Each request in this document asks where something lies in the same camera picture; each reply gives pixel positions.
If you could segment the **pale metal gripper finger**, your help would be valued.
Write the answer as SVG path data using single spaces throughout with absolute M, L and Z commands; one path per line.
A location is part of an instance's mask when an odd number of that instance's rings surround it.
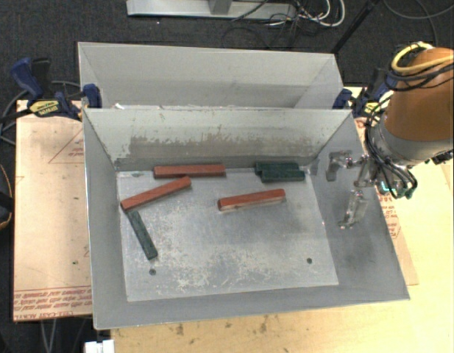
M 362 190 L 352 191 L 344 217 L 338 223 L 339 227 L 351 229 L 356 223 L 360 222 L 365 216 L 368 203 L 369 201 Z
M 355 166 L 355 161 L 352 158 L 351 151 L 334 151 L 329 153 L 329 163 L 326 170 L 326 180 L 335 182 L 337 173 L 340 169 L 352 168 Z

